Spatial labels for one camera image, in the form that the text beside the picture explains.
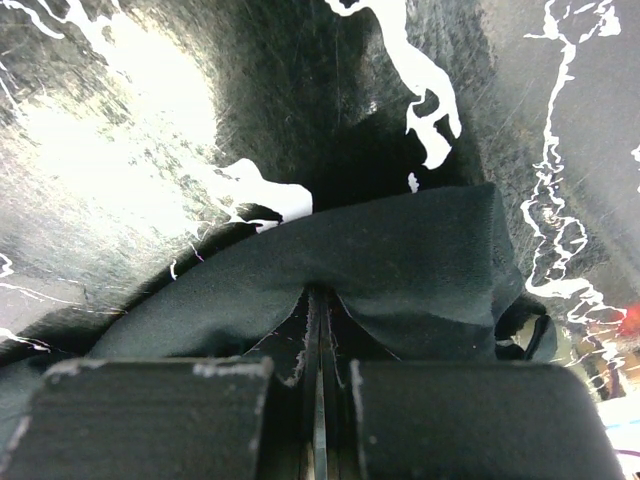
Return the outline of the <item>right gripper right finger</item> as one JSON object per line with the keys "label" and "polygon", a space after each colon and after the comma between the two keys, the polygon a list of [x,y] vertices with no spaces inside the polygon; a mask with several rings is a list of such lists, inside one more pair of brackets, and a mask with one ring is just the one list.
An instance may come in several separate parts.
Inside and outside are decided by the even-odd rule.
{"label": "right gripper right finger", "polygon": [[621,479],[596,406],[549,364],[350,364],[365,479]]}

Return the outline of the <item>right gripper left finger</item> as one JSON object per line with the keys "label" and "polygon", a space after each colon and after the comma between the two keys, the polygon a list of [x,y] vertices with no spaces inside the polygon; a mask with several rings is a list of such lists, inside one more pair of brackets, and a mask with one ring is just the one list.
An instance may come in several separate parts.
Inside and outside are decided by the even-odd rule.
{"label": "right gripper left finger", "polygon": [[31,396],[4,479],[253,479],[270,359],[69,360]]}

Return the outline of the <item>black t shirt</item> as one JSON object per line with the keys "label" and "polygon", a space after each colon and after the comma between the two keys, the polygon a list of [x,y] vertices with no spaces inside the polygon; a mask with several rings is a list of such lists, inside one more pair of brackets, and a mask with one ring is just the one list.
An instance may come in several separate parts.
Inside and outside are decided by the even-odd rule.
{"label": "black t shirt", "polygon": [[557,335],[525,290],[499,188],[445,186],[326,210],[249,233],[176,278],[153,277],[112,320],[64,308],[28,328],[47,353],[1,356],[1,442],[8,445],[53,364],[73,358],[237,354],[325,287],[401,360],[551,360]]}

